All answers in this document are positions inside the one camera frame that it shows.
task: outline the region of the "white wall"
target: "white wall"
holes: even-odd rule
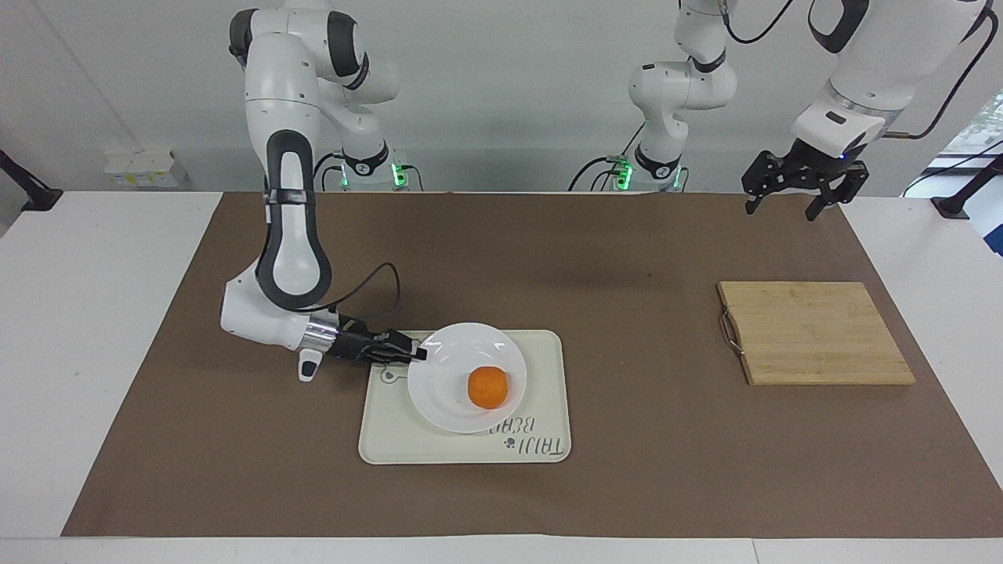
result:
[[[735,17],[739,34],[762,29],[782,3],[744,2]],[[808,4],[796,2],[760,43],[729,47],[740,80],[734,101],[688,112],[689,190],[738,191],[758,151],[789,147],[791,121],[835,64],[804,24]],[[227,52],[230,18],[254,5],[5,0],[0,147],[53,186],[96,190],[107,187],[102,152],[134,135],[145,149],[173,149],[200,190],[257,190],[243,74]],[[435,190],[563,190],[581,164],[619,152],[640,123],[627,96],[633,67],[682,57],[672,39],[671,0],[345,0],[338,9],[363,25],[371,52],[400,65],[400,96],[376,110],[387,136]],[[49,22],[53,35],[39,33]],[[897,128],[926,124],[984,34],[958,49]],[[83,73],[67,71],[74,59]],[[1003,86],[1001,63],[997,41],[927,139],[870,149],[866,193],[901,192]],[[102,111],[101,95],[124,130]],[[330,145],[337,145],[333,133]],[[13,190],[0,178],[0,192]],[[16,193],[4,198],[0,225],[13,215],[6,201],[21,200]]]

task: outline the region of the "black mount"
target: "black mount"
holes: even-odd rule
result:
[[[933,202],[934,208],[937,208],[937,211],[945,219],[967,220],[969,217],[965,213],[965,203],[968,202],[969,198],[982,190],[982,187],[989,184],[989,181],[1000,174],[1003,174],[1003,154],[997,155],[985,169],[979,171],[954,196],[950,198],[931,198],[930,201]]]
[[[0,151],[0,170],[7,173],[7,176],[28,195],[29,200],[21,207],[22,212],[48,212],[62,196],[61,190],[49,188],[2,151]]]

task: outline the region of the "tray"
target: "tray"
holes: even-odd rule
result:
[[[405,331],[424,339],[432,331]],[[407,365],[374,364],[362,411],[359,456],[372,465],[558,463],[571,452],[561,339],[547,330],[505,331],[526,358],[526,395],[508,419],[458,435],[425,420],[407,393]]]

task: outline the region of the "table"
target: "table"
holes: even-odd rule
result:
[[[934,562],[939,551],[957,555],[959,550],[968,561],[989,562],[1003,555],[1001,539],[54,540],[219,198],[69,193],[52,212],[22,216],[0,239],[0,294],[5,296],[0,304],[0,422],[7,431],[0,439],[0,538],[37,539],[0,541],[0,554],[25,561],[45,555],[73,555],[79,561],[140,554],[205,561],[224,555],[236,561],[242,553],[262,560],[285,554],[293,561],[407,555],[429,562],[471,553],[498,561],[516,553],[530,561],[557,555],[600,561],[616,555],[639,562],[784,562],[797,555],[818,560],[848,553],[860,555],[858,561]],[[999,481],[1003,420],[995,403],[1003,397],[1003,382],[994,376],[1003,357],[993,345],[1003,312],[1003,263],[970,226],[941,220],[923,201],[859,199],[845,211]],[[83,237],[69,237],[89,224],[93,228]],[[941,295],[951,299],[938,300]]]

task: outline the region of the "black cable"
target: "black cable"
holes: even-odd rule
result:
[[[787,13],[787,8],[789,8],[790,5],[793,4],[793,3],[794,3],[794,0],[787,0],[786,4],[784,4],[783,7],[780,8],[779,13],[776,14],[776,17],[773,18],[773,21],[769,22],[769,25],[766,26],[766,29],[762,30],[762,33],[760,33],[759,35],[756,35],[755,37],[753,37],[751,39],[742,39],[741,37],[735,35],[734,30],[731,29],[731,15],[728,13],[728,2],[727,2],[727,0],[724,0],[724,11],[721,12],[721,17],[724,18],[724,27],[725,27],[725,29],[728,30],[728,35],[730,35],[731,38],[734,39],[736,43],[740,43],[742,45],[750,45],[750,44],[755,43],[756,41],[762,39],[763,37],[766,36],[767,33],[769,33],[770,31],[772,31],[773,27],[775,27],[776,24],[777,24],[777,22],[780,21],[780,18],[783,17],[783,14]]]
[[[610,177],[612,177],[614,174],[616,173],[614,173],[613,171],[603,171],[598,175],[596,175],[596,178],[592,179],[592,186],[589,187],[589,192],[595,192],[596,184],[599,182],[599,179],[606,177],[606,180],[610,180]],[[603,183],[603,189],[604,190],[606,189],[605,182]]]
[[[937,111],[937,115],[935,115],[933,121],[931,121],[930,124],[927,125],[927,128],[923,129],[923,131],[920,133],[909,133],[906,131],[887,131],[884,135],[882,135],[883,137],[888,137],[893,139],[922,139],[923,137],[930,134],[930,131],[934,130],[934,127],[936,127],[937,123],[940,122],[941,117],[944,116],[944,112],[947,111],[947,107],[951,105],[951,101],[954,100],[954,95],[958,93],[958,89],[961,88],[961,85],[965,82],[965,79],[968,78],[968,73],[971,72],[973,68],[975,68],[975,65],[979,62],[979,59],[981,59],[982,55],[984,55],[986,51],[989,49],[989,45],[992,44],[993,39],[996,38],[996,32],[999,31],[1000,27],[1000,20],[998,17],[996,17],[996,12],[988,10],[986,12],[986,18],[989,19],[989,22],[992,26],[989,29],[989,36],[986,37],[986,42],[982,44],[982,47],[979,49],[977,53],[975,53],[975,56],[972,57],[972,60],[968,63],[968,66],[966,66],[965,70],[961,73],[961,76],[958,77],[958,80],[954,83],[954,87],[951,88],[951,92],[948,93],[946,98],[944,98],[944,103],[941,104],[940,109]]]
[[[686,193],[686,185],[689,184],[689,168],[688,167],[683,167],[682,169],[679,169],[679,174],[676,175],[676,182],[679,182],[679,177],[683,173],[686,173],[686,180],[684,180],[682,182],[683,189],[679,191],[679,194],[685,194]]]
[[[958,167],[961,167],[965,163],[968,163],[969,161],[972,161],[974,159],[979,159],[980,157],[986,157],[987,153],[989,153],[990,151],[996,149],[997,147],[999,147],[1001,145],[1003,145],[1003,139],[1000,139],[1000,140],[994,143],[993,145],[991,145],[991,146],[987,147],[986,149],[982,150],[981,153],[977,153],[977,154],[969,157],[968,159],[965,159],[964,161],[959,161],[958,163],[955,163],[954,165],[951,165],[950,167],[946,167],[944,169],[940,169],[940,170],[934,171],[934,172],[932,172],[932,173],[930,173],[928,175],[925,175],[923,177],[920,177],[920,178],[916,179],[915,181],[913,181],[913,184],[909,185],[908,187],[906,187],[906,190],[902,191],[902,194],[899,195],[899,198],[905,198],[906,194],[909,193],[910,189],[912,189],[914,186],[920,184],[921,182],[929,179],[930,177],[936,177],[937,175],[939,175],[941,173],[946,173],[946,172],[948,172],[950,170],[957,169]]]
[[[596,159],[593,159],[592,161],[586,163],[585,166],[582,167],[582,169],[578,172],[578,174],[575,175],[575,178],[571,181],[571,184],[568,185],[568,192],[575,190],[575,185],[578,184],[578,179],[582,178],[582,175],[584,175],[586,171],[588,171],[589,169],[600,163],[605,163],[605,162],[606,162],[605,157],[597,157]]]
[[[627,150],[628,150],[628,149],[630,149],[630,146],[631,146],[631,145],[632,145],[632,144],[634,143],[634,139],[636,139],[636,138],[637,138],[637,136],[641,134],[641,129],[643,129],[643,128],[644,128],[644,123],[645,123],[644,121],[642,121],[642,122],[641,122],[641,125],[640,125],[640,126],[639,126],[639,127],[637,128],[637,130],[636,130],[636,131],[634,131],[634,136],[632,136],[632,137],[630,138],[630,140],[629,140],[629,142],[627,142],[627,145],[625,145],[625,146],[624,146],[624,150],[620,152],[620,156],[621,156],[621,157],[623,157],[623,156],[627,155]],[[609,172],[610,172],[610,173],[613,173],[613,170],[614,170],[615,168],[616,168],[616,165],[615,165],[615,164],[614,164],[614,165],[612,165],[612,166],[610,167],[610,171],[609,171]],[[609,181],[610,181],[610,177],[606,177],[606,179],[604,179],[604,180],[603,180],[603,188],[600,188],[600,189],[599,189],[599,192],[606,192],[606,183],[608,183]]]
[[[421,192],[425,191],[425,184],[421,182],[421,171],[418,170],[414,165],[401,165],[401,171],[414,171],[414,174],[418,175],[418,190]]]
[[[321,166],[324,165],[324,162],[327,161],[328,159],[341,159],[341,160],[344,160],[345,156],[342,155],[342,154],[340,154],[340,153],[328,153],[324,157],[321,157],[320,161],[318,161],[317,164],[314,165],[314,176],[315,177],[317,176],[317,172],[320,171]]]
[[[349,299],[351,299],[352,296],[354,296],[360,290],[362,290],[363,288],[365,288],[366,284],[368,284],[370,280],[372,280],[373,278],[375,278],[376,275],[379,274],[379,272],[381,270],[383,270],[384,268],[389,268],[390,271],[393,272],[393,281],[394,281],[394,284],[396,285],[396,294],[395,294],[395,296],[393,298],[393,306],[390,307],[390,309],[388,309],[388,310],[386,310],[386,311],[384,311],[382,313],[375,313],[375,314],[367,315],[367,316],[355,316],[355,318],[356,319],[364,319],[364,318],[373,318],[373,317],[383,317],[383,316],[389,315],[389,314],[393,313],[394,311],[396,311],[397,306],[400,305],[400,273],[397,271],[397,267],[394,266],[394,264],[392,262],[385,262],[385,263],[380,264],[376,268],[374,268],[373,271],[369,273],[369,276],[366,276],[365,279],[362,282],[359,282],[359,284],[356,287],[352,288],[352,290],[350,292],[348,292],[347,294],[345,294],[344,296],[341,296],[340,298],[338,298],[336,300],[330,301],[330,302],[328,302],[328,303],[326,303],[324,305],[317,305],[317,306],[314,306],[314,307],[308,307],[308,308],[303,308],[303,309],[292,309],[290,311],[295,311],[297,313],[313,313],[315,311],[320,311],[322,309],[327,309],[327,310],[330,310],[330,311],[334,311],[338,307],[338,305],[340,305],[342,302],[348,301]]]
[[[324,172],[321,173],[321,175],[320,175],[320,191],[321,192],[327,192],[327,173],[330,172],[330,171],[340,171],[340,170],[341,170],[341,166],[340,165],[334,165],[333,167],[328,167],[327,169],[324,169]]]

